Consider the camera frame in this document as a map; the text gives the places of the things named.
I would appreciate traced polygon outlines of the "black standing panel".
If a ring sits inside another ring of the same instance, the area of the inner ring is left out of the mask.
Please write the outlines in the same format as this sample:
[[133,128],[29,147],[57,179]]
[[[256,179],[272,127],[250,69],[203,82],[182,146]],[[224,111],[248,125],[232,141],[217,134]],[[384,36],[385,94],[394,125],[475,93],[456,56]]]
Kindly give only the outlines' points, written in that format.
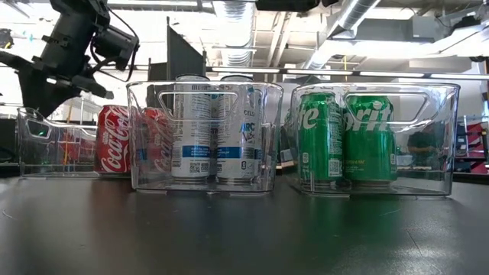
[[163,63],[148,62],[147,79],[149,81],[175,80],[178,76],[206,74],[206,53],[200,53],[189,44],[182,35],[170,26],[167,17],[167,61]]

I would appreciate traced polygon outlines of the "person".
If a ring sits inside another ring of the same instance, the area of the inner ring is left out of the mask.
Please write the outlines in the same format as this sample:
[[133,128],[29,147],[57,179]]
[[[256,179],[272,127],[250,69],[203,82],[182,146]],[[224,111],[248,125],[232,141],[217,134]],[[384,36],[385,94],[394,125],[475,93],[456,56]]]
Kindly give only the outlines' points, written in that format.
[[412,155],[413,165],[432,169],[439,168],[439,152],[433,128],[425,128],[411,134],[407,147]]

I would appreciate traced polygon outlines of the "corrugated silver ceiling duct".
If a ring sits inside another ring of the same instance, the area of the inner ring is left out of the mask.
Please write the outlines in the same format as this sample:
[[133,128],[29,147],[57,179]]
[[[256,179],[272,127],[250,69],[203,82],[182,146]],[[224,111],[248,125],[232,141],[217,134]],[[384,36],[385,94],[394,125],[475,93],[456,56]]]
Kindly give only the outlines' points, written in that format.
[[221,51],[224,66],[247,67],[251,65],[255,4],[245,1],[213,1],[219,20]]

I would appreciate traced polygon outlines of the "red cabinet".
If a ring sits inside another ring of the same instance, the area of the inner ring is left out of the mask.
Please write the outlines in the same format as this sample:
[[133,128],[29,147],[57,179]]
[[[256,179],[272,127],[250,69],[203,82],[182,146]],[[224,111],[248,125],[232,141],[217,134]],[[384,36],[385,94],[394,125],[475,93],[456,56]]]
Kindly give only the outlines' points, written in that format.
[[84,132],[63,132],[58,139],[61,164],[94,163],[96,136]]
[[455,172],[489,174],[489,131],[482,122],[458,123]]

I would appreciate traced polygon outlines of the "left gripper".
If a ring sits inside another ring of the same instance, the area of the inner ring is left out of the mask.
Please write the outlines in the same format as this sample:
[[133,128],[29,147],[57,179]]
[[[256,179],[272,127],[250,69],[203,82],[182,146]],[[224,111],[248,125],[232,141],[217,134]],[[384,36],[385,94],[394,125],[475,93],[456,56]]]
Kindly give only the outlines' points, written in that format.
[[42,54],[31,61],[0,51],[0,63],[16,70],[24,107],[47,117],[82,91],[106,97],[107,89],[93,74],[111,61],[91,67],[86,56],[94,36],[106,27],[93,22],[58,22],[51,35],[43,37],[46,46]]

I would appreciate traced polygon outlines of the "ceiling light strip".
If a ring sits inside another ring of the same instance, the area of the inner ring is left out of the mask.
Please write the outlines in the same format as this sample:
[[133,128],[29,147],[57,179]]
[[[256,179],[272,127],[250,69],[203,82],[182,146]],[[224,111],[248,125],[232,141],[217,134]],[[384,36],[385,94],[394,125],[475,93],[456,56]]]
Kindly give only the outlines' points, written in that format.
[[455,79],[455,80],[487,80],[487,74],[464,74],[464,73],[405,73],[405,72],[382,72],[362,70],[308,70],[287,68],[260,68],[260,67],[220,67],[207,66],[207,72],[213,73],[271,73],[291,75],[313,75],[313,76],[357,76],[357,77],[381,77],[381,78],[410,78],[410,79]]

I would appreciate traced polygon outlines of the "clear plastic bin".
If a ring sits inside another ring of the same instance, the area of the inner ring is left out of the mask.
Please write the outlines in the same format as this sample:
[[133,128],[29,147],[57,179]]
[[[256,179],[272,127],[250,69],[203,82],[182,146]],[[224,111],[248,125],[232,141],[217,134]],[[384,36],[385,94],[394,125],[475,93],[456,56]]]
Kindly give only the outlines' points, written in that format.
[[[133,82],[128,84],[128,111],[130,107],[139,109],[146,107],[161,108],[169,118],[173,129],[176,119],[173,117],[173,98],[176,94],[177,80],[164,82]],[[277,150],[280,131],[281,104],[283,101],[283,88],[267,82],[255,82],[254,88],[261,91],[261,116],[259,126],[261,136],[258,145],[261,151],[256,153],[255,177],[248,184],[221,184],[217,178],[217,130],[220,120],[217,119],[217,97],[222,94],[220,89],[225,83],[221,80],[206,83],[206,91],[211,96],[211,154],[209,176],[203,182],[183,182],[175,180],[171,171],[165,174],[142,173],[132,176],[131,182],[137,191],[172,192],[197,191],[205,193],[268,193],[274,188],[274,179],[277,165]]]
[[32,108],[18,109],[18,154],[22,176],[39,177],[106,177],[128,178],[127,175],[101,174],[94,163],[61,164],[58,139],[63,132],[84,132],[96,136],[96,125],[75,125],[47,120]]
[[[390,129],[396,139],[397,179],[385,185],[353,183],[342,177],[330,183],[305,185],[300,179],[298,114],[301,96],[314,92],[331,92],[343,110],[351,95],[386,96],[393,104]],[[455,139],[458,118],[459,86],[447,83],[347,82],[300,86],[291,94],[290,112],[286,120],[287,135],[294,150],[297,176],[294,185],[303,193],[326,196],[398,195],[448,196],[452,191],[455,164]],[[408,151],[409,136],[425,128],[435,130],[439,168],[413,165]]]

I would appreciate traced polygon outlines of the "white Celsius can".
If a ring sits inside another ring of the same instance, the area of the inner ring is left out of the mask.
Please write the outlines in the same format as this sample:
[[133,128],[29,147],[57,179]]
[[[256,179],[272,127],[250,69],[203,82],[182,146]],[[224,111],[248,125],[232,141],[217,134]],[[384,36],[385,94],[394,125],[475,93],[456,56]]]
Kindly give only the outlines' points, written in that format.
[[249,76],[224,76],[221,81],[225,85],[217,97],[217,178],[221,184],[248,184],[261,151],[261,91]]
[[173,98],[171,173],[175,180],[203,182],[209,176],[211,154],[211,96],[205,76],[176,78]]

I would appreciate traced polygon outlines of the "green Sprite can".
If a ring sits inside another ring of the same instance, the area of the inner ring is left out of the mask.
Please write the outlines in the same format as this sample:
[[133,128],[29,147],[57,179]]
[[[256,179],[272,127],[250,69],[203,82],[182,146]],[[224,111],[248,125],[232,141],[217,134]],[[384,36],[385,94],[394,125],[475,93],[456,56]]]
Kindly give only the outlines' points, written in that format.
[[351,95],[343,110],[344,177],[385,185],[397,179],[396,139],[390,129],[393,104],[386,96]]
[[301,96],[298,146],[301,183],[330,183],[343,174],[342,114],[335,95],[314,92]]

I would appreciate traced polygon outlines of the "red Coca-Cola can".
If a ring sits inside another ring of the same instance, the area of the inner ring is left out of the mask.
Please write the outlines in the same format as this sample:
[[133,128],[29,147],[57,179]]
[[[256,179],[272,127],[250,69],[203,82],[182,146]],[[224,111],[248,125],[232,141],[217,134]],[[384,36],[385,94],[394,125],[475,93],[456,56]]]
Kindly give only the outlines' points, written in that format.
[[127,175],[131,172],[128,108],[104,105],[98,116],[94,171]]
[[161,108],[130,107],[131,174],[171,171],[173,129]]

